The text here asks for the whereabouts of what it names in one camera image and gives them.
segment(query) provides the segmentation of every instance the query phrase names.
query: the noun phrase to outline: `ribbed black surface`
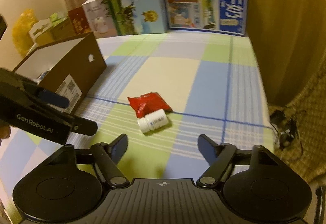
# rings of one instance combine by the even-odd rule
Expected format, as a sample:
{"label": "ribbed black surface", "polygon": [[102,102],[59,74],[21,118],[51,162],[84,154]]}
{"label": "ribbed black surface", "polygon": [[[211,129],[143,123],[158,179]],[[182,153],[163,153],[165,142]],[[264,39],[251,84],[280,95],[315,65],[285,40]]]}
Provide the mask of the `ribbed black surface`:
{"label": "ribbed black surface", "polygon": [[71,223],[248,224],[251,222],[230,212],[215,191],[199,189],[190,179],[136,179],[128,188],[110,191],[96,210]]}

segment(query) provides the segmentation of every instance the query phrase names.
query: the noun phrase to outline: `red snack packet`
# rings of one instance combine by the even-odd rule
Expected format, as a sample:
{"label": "red snack packet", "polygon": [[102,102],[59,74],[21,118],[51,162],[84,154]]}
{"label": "red snack packet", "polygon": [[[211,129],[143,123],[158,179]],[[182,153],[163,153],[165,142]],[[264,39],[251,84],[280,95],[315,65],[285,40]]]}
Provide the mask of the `red snack packet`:
{"label": "red snack packet", "polygon": [[143,94],[140,97],[134,98],[128,97],[128,101],[130,106],[135,110],[137,118],[142,118],[159,109],[172,111],[171,107],[158,93]]}

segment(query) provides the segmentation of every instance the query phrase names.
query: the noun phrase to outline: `patterned fabric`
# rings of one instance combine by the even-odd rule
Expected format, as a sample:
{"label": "patterned fabric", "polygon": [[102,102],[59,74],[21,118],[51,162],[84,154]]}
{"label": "patterned fabric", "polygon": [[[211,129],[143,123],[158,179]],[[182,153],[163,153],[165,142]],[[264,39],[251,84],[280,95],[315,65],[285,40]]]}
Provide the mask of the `patterned fabric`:
{"label": "patterned fabric", "polygon": [[298,139],[291,147],[276,154],[306,182],[326,173],[326,51],[318,70],[304,89],[287,105],[297,112],[298,130],[303,153]]}
{"label": "patterned fabric", "polygon": [[[76,114],[96,121],[99,130],[93,137],[71,134],[68,143],[76,148],[111,142],[126,133],[128,150],[118,167],[130,180],[196,180],[208,168],[197,148],[202,133],[240,149],[261,144],[273,151],[273,131],[249,38],[172,31],[104,38],[98,44],[107,69]],[[148,92],[158,92],[174,112],[167,114],[167,127],[144,135],[127,97]],[[12,207],[15,184],[59,147],[18,129],[3,141],[0,197],[6,208]]]}

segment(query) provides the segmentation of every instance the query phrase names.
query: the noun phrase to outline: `white pill bottle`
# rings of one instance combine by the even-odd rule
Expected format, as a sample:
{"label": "white pill bottle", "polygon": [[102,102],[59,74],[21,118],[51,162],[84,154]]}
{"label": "white pill bottle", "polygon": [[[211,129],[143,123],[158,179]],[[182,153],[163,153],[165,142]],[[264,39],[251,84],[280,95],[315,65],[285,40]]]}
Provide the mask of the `white pill bottle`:
{"label": "white pill bottle", "polygon": [[159,127],[167,125],[169,120],[163,109],[159,109],[153,113],[145,115],[137,120],[142,133],[147,133],[150,130],[155,130]]}

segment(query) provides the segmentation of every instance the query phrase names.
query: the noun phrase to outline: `checkered tablecloth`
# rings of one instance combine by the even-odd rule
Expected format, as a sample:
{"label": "checkered tablecloth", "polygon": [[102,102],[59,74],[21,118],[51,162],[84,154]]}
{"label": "checkered tablecloth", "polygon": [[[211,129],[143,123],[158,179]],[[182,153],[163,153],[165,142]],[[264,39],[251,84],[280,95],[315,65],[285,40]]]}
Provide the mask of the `checkered tablecloth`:
{"label": "checkered tablecloth", "polygon": [[[98,40],[107,69],[77,114],[94,120],[93,137],[72,134],[76,148],[129,137],[119,163],[128,179],[189,178],[208,168],[197,149],[198,135],[239,149],[264,145],[273,150],[273,131],[255,55],[246,37],[169,32]],[[140,132],[127,97],[158,92],[171,106],[170,125]],[[15,184],[60,147],[14,129],[0,147],[0,198],[10,212]]]}

